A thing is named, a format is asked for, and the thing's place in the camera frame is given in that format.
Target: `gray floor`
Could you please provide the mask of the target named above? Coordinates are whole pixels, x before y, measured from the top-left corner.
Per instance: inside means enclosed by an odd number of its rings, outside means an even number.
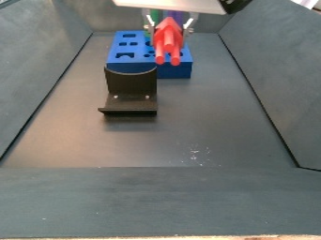
[[[109,118],[104,66],[113,34],[96,34],[3,167],[294,167],[220,37],[197,34],[191,80],[158,82],[158,116]]]

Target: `blue block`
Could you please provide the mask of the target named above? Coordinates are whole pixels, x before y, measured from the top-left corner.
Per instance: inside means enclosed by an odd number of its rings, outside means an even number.
[[[122,73],[150,71],[157,66],[160,79],[179,79],[192,77],[192,53],[187,44],[181,51],[181,65],[172,65],[172,57],[166,56],[166,63],[154,62],[154,48],[145,31],[118,31],[110,48],[108,69]]]

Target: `gray wall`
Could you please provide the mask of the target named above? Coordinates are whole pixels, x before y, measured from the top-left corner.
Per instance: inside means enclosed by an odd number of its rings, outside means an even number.
[[[321,17],[290,0],[256,0],[220,35],[291,151],[321,170]]]
[[[0,9],[0,156],[92,36],[59,0]]]
[[[97,32],[144,28],[141,8],[118,7],[112,0],[62,0]],[[231,15],[201,14],[196,32],[217,33]]]

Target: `metal bracket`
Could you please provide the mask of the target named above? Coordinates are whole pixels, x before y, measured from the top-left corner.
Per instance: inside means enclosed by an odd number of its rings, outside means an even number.
[[[109,97],[104,114],[157,115],[157,68],[144,73],[121,73],[105,69]]]

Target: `red object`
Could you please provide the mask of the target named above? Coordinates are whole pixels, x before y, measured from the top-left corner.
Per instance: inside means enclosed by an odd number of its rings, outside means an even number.
[[[156,27],[154,49],[156,63],[166,61],[166,52],[170,53],[170,63],[181,64],[181,49],[184,48],[184,32],[173,17],[168,17]]]

